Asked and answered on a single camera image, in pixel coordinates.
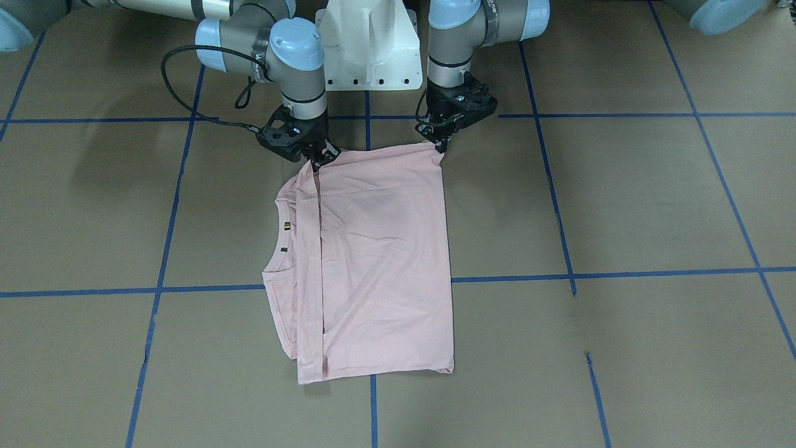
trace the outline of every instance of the floor tile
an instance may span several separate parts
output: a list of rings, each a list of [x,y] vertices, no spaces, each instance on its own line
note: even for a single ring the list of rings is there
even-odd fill
[[[0,119],[5,119],[6,114],[14,102],[17,87],[25,74],[30,57],[33,54],[35,43],[19,49],[13,53],[0,53]]]
[[[373,147],[421,141],[412,126],[373,121]],[[496,116],[454,136],[442,161],[454,277],[567,272],[538,141],[532,120]]]
[[[160,62],[169,50],[193,44],[195,31],[194,22],[155,14],[78,10],[47,31],[14,118],[188,116],[166,90]],[[76,45],[87,36],[88,47]],[[199,66],[191,52],[168,65],[188,104]]]
[[[149,359],[137,448],[370,446],[369,379],[299,386],[264,291],[163,295]]]
[[[0,300],[0,446],[123,446],[152,295]]]
[[[330,132],[341,146],[364,149],[363,127],[360,121],[333,121]],[[261,147],[250,132],[198,123],[185,165],[165,284],[262,282],[260,272],[278,233],[276,194],[303,163]]]
[[[601,446],[575,300],[566,281],[454,285],[454,373],[379,375],[379,446]]]
[[[612,446],[793,446],[796,364],[756,274],[579,282]]]
[[[796,272],[767,273],[766,280],[793,340],[796,337]]]
[[[10,125],[0,291],[155,286],[187,127]]]
[[[699,112],[796,112],[796,27],[787,10],[766,5],[717,36],[691,29],[656,2],[666,37]]]
[[[693,118],[542,128],[575,272],[753,265]]]
[[[646,2],[554,0],[524,42],[540,113],[690,112]]]
[[[760,263],[796,265],[796,118],[702,121]]]

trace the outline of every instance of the blue grid line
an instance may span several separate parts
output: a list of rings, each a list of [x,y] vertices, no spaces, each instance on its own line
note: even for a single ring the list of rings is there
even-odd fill
[[[693,116],[691,112],[628,112],[628,113],[502,113],[498,118],[617,118],[617,117],[661,117]]]
[[[14,124],[60,124],[60,123],[154,123],[162,121],[191,121],[188,116],[154,116],[146,117],[119,117],[119,118],[30,118],[9,120]],[[206,121],[203,118],[196,118],[195,121]]]
[[[683,269],[671,271],[628,271],[609,273],[576,273],[575,278],[638,278],[638,277],[678,277],[688,275],[726,275],[735,273],[757,273],[757,268],[729,269]]]
[[[202,81],[205,77],[205,67],[202,65],[199,68],[199,77],[197,80],[197,87],[196,93],[193,97],[193,109],[196,110],[199,107],[199,96],[201,94],[201,85]],[[163,288],[163,279],[166,277],[166,264],[169,261],[169,251],[171,248],[171,238],[174,235],[174,223],[177,220],[177,208],[180,202],[180,187],[182,185],[182,176],[185,174],[185,162],[188,159],[188,152],[191,145],[191,139],[193,137],[193,126],[195,124],[195,120],[191,120],[188,125],[188,132],[185,136],[185,146],[182,150],[182,161],[180,162],[180,174],[177,176],[177,186],[174,189],[174,202],[171,206],[171,217],[169,219],[169,229],[166,231],[166,242],[163,246],[163,259],[160,265],[160,274],[158,275],[158,291],[154,295],[154,300],[152,301],[152,313],[150,314],[150,323],[149,328],[146,331],[146,343],[144,345],[144,361],[141,363],[141,371],[139,372],[139,382],[138,387],[135,391],[135,400],[133,402],[133,410],[130,416],[130,426],[127,430],[127,442],[125,444],[126,448],[132,448],[133,446],[133,437],[135,436],[135,426],[138,422],[139,417],[139,408],[141,407],[141,396],[143,394],[144,389],[144,381],[146,380],[146,368],[149,365],[149,357],[150,351],[152,349],[152,341],[154,338],[154,328],[155,328],[155,316],[158,314],[158,308],[160,307],[160,296],[161,296],[161,289]]]
[[[667,117],[667,116],[693,116],[693,112],[628,112],[628,113],[502,113],[498,118],[618,118],[618,117],[632,117],[632,118],[645,118],[645,117]],[[740,116],[740,117],[757,117],[757,116],[796,116],[796,112],[705,112],[700,113],[700,116]]]
[[[666,33],[663,30],[663,24],[661,23],[661,19],[657,16],[657,12],[655,11],[655,6],[653,6],[650,0],[647,0],[647,5],[650,7],[650,11],[652,12],[653,18],[655,19],[655,24],[657,25],[658,31],[660,31],[661,33],[661,38],[663,39],[663,43],[666,46],[666,51],[669,52],[669,58],[671,58],[672,64],[674,65],[674,68],[677,71],[677,76],[680,78],[680,83],[683,86],[683,90],[685,90],[685,96],[688,98],[689,103],[691,104],[691,109],[693,111],[694,118],[696,119],[696,123],[699,125],[700,132],[702,133],[702,139],[704,140],[705,146],[707,146],[708,148],[708,153],[710,154],[710,158],[713,161],[713,166],[716,169],[716,173],[719,176],[719,180],[721,181],[721,186],[724,188],[724,193],[727,195],[727,200],[729,201],[730,207],[732,208],[732,213],[735,215],[736,221],[738,222],[738,226],[741,229],[741,234],[743,234],[743,239],[746,241],[747,248],[749,249],[749,254],[751,254],[752,260],[755,263],[755,268],[757,270],[757,273],[760,276],[760,281],[763,283],[763,287],[766,290],[766,295],[768,295],[768,300],[771,303],[771,307],[774,309],[774,314],[777,316],[779,327],[782,329],[782,334],[785,336],[788,348],[790,349],[790,354],[793,356],[794,360],[796,360],[796,345],[794,345],[793,338],[790,336],[790,332],[788,331],[788,327],[785,324],[785,320],[782,318],[782,313],[779,310],[779,306],[777,305],[777,301],[774,298],[774,294],[771,292],[771,288],[768,285],[766,274],[763,271],[762,266],[760,265],[760,260],[758,259],[757,253],[755,252],[755,247],[751,244],[751,238],[749,237],[749,233],[747,232],[746,226],[743,224],[743,219],[741,219],[740,212],[738,211],[738,207],[736,206],[736,201],[732,197],[732,192],[730,192],[730,186],[727,183],[727,180],[724,177],[724,173],[721,170],[721,166],[719,165],[719,160],[716,157],[716,152],[713,151],[713,146],[711,145],[710,139],[708,138],[708,133],[704,129],[702,118],[700,116],[700,113],[697,111],[696,107],[697,105],[694,103],[694,100],[691,96],[691,92],[689,91],[689,87],[685,83],[683,72],[680,70],[680,65],[677,63],[677,59],[674,56],[674,51],[672,51],[672,46],[669,44],[669,39],[666,37]]]
[[[414,120],[413,115],[371,115],[371,120]]]
[[[365,150],[370,151],[370,92],[365,90]]]
[[[376,393],[376,375],[370,376],[370,446],[379,448],[379,419]]]
[[[493,283],[499,281],[539,281],[539,280],[570,280],[566,273],[539,274],[539,275],[503,275],[486,277],[453,277],[451,283]]]
[[[39,40],[36,42],[36,47],[33,48],[33,54],[30,55],[30,60],[28,61],[28,65],[25,67],[25,72],[22,74],[22,79],[19,81],[19,85],[17,86],[17,92],[14,94],[14,99],[11,101],[11,106],[8,108],[8,113],[6,114],[6,121],[3,123],[2,128],[0,128],[0,142],[4,136],[6,136],[6,129],[8,129],[8,124],[11,120],[11,116],[14,115],[14,109],[17,108],[17,102],[19,102],[19,96],[22,94],[22,89],[25,88],[25,82],[28,80],[28,75],[30,75],[30,70],[33,68],[33,63],[36,61],[36,56],[39,54],[39,49],[41,48],[41,43],[45,39],[45,35],[47,33],[44,32],[39,37]]]
[[[606,273],[573,273],[575,279],[588,278],[638,278],[638,277],[677,277],[696,275],[729,275],[742,273],[789,273],[796,272],[796,266],[771,266],[757,268],[726,268],[726,269],[681,269],[669,271],[625,271]],[[503,281],[546,281],[569,280],[566,273],[509,275],[509,276],[482,276],[482,277],[452,277],[451,283],[498,283]],[[116,294],[145,294],[145,293],[207,293],[212,291],[252,291],[265,289],[261,283],[242,285],[188,285],[188,286],[163,286],[150,288],[109,288],[109,289],[54,289],[41,291],[10,291],[0,293],[0,299],[22,297],[68,297],[68,296],[104,296]]]
[[[364,120],[364,115],[330,115],[329,120]]]
[[[762,268],[765,273],[769,272],[796,272],[796,266],[780,266],[775,268]]]
[[[67,296],[113,296],[117,294],[152,294],[157,288],[109,288],[109,289],[54,289],[50,291],[13,291],[0,293],[0,299],[22,297],[67,297]]]
[[[586,352],[586,362],[589,364],[589,376],[591,377],[591,388],[595,393],[595,402],[597,403],[597,412],[599,413],[599,425],[603,428],[603,440],[605,441],[605,448],[611,448],[611,436],[608,433],[608,423],[605,419],[605,409],[603,408],[603,397],[599,393],[599,385],[597,384],[597,375],[595,375],[594,365],[591,362],[591,353]]]
[[[550,199],[552,200],[553,210],[556,212],[556,220],[558,221],[558,231],[561,236],[561,249],[564,251],[564,261],[567,264],[567,273],[569,274],[569,284],[572,287],[572,295],[578,293],[575,284],[575,277],[572,275],[572,261],[569,258],[569,248],[567,247],[567,235],[564,232],[564,222],[561,220],[561,211],[558,207],[558,198],[556,197],[556,185],[552,180],[552,172],[550,171],[550,162],[547,156],[547,147],[544,145],[544,135],[542,134],[542,124],[539,120],[539,109],[537,108],[537,100],[533,95],[533,84],[531,83],[531,72],[528,70],[528,61],[525,59],[525,48],[522,42],[517,43],[520,49],[520,58],[522,59],[522,68],[525,71],[525,84],[528,87],[528,96],[531,100],[531,109],[533,110],[533,121],[537,126],[537,135],[539,136],[539,147],[542,151],[542,159],[544,160],[544,172],[547,173],[548,185],[550,188]]]
[[[252,291],[265,289],[262,283],[250,285],[199,285],[199,286],[164,286],[162,293],[208,293],[211,291]]]
[[[796,112],[699,112],[700,116],[796,116]]]

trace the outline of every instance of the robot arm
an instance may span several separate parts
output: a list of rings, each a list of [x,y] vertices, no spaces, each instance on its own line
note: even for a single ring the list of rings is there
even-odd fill
[[[28,45],[72,10],[111,4],[200,21],[197,45],[177,49],[164,58],[167,87],[168,57],[195,49],[200,61],[210,68],[279,85],[282,105],[264,127],[235,124],[254,132],[262,146],[294,162],[303,156],[316,170],[337,157],[340,151],[328,138],[320,34],[312,22],[292,18],[295,0],[0,0],[0,49],[14,51]]]
[[[417,132],[445,152],[459,129],[492,115],[498,101],[470,73],[473,50],[536,37],[549,18],[549,0],[431,0],[428,112]]]

